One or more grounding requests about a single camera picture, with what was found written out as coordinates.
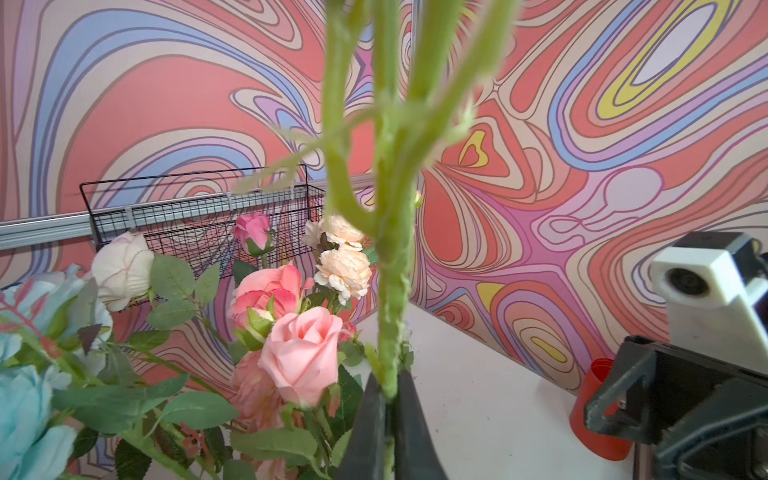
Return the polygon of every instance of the camera lens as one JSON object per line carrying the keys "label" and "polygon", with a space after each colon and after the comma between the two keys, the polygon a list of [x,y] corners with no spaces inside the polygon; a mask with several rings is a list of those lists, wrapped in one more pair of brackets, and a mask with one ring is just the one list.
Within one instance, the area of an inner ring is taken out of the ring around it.
{"label": "camera lens", "polygon": [[673,268],[667,272],[667,278],[678,292],[686,295],[704,296],[710,292],[710,286],[705,279],[684,268]]}

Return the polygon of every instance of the pink rose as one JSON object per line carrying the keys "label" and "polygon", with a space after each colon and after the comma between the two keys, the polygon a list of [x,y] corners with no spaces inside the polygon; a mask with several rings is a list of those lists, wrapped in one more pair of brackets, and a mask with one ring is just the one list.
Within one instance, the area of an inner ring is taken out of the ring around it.
{"label": "pink rose", "polygon": [[342,320],[316,306],[277,320],[261,350],[259,366],[287,401],[317,407],[328,385],[339,381],[337,352]]}
{"label": "pink rose", "polygon": [[275,317],[296,312],[301,306],[301,292],[314,286],[311,278],[302,285],[301,272],[291,264],[258,270],[243,278],[234,291],[229,317],[235,328],[248,327],[248,307],[266,310],[274,296]]}
{"label": "pink rose", "polygon": [[232,234],[240,242],[246,253],[251,254],[248,248],[248,239],[250,238],[259,248],[264,250],[267,247],[270,229],[270,218],[264,214],[240,215],[232,229]]}
{"label": "pink rose", "polygon": [[285,402],[275,382],[259,366],[261,350],[248,352],[235,367],[233,386],[237,393],[230,399],[240,410],[237,420],[248,425],[248,432],[277,429],[283,426],[280,410]]}

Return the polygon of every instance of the wall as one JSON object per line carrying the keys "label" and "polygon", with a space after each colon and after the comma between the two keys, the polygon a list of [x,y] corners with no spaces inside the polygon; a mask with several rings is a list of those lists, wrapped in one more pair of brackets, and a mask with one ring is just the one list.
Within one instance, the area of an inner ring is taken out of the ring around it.
{"label": "wall", "polygon": [[667,338],[655,253],[768,241],[768,3],[524,5],[470,136],[424,170],[413,295],[575,390],[627,334]]}
{"label": "wall", "polygon": [[[3,0],[0,55],[0,220],[85,210],[81,182],[271,164],[299,145],[268,124],[321,132],[323,0]],[[411,1],[403,0],[403,55],[410,49]],[[370,30],[347,85],[347,110],[372,99]],[[353,138],[351,174],[370,169],[372,128]],[[311,179],[323,159],[306,157]],[[185,186],[202,193],[227,185]],[[371,192],[359,192],[370,200]],[[0,286],[71,263],[90,266],[88,239],[0,253]],[[297,259],[307,274],[314,270]],[[223,312],[229,282],[211,307]],[[373,293],[354,316],[375,306]],[[146,329],[146,308],[115,316],[119,339]],[[223,390],[226,350],[198,325],[174,331],[156,352]],[[167,376],[138,362],[151,379]],[[81,467],[101,476],[114,445],[102,442]]]}

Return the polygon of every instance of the black metal bracket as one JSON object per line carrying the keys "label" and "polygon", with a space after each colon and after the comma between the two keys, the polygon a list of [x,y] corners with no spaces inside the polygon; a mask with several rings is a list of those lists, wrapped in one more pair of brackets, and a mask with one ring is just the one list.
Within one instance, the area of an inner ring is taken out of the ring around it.
{"label": "black metal bracket", "polygon": [[768,478],[768,376],[642,336],[621,345],[584,425],[654,445],[656,480]]}

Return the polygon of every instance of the light blue rose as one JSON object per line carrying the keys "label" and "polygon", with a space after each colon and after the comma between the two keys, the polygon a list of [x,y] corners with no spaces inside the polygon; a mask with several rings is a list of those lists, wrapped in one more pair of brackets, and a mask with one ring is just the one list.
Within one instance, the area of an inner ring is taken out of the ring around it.
{"label": "light blue rose", "polygon": [[54,480],[67,466],[77,432],[45,429],[51,393],[34,366],[0,369],[0,480]]}
{"label": "light blue rose", "polygon": [[[80,267],[73,265],[66,272],[43,273],[26,280],[24,283],[11,286],[0,291],[0,316],[16,323],[24,323],[25,319],[32,319],[35,328],[46,335],[51,328],[51,321],[56,311],[77,295],[83,295],[88,281],[79,273]],[[107,327],[94,343],[94,351],[85,355],[82,348],[76,349],[74,354],[86,365],[88,370],[98,374],[106,365],[106,355],[95,351],[100,342],[109,338],[112,317],[104,304],[94,298],[92,315],[78,312],[73,314],[70,306],[69,324],[61,334],[63,338],[73,336],[78,329],[94,323]],[[14,356],[22,347],[22,338],[17,333],[0,333],[0,362]]]}

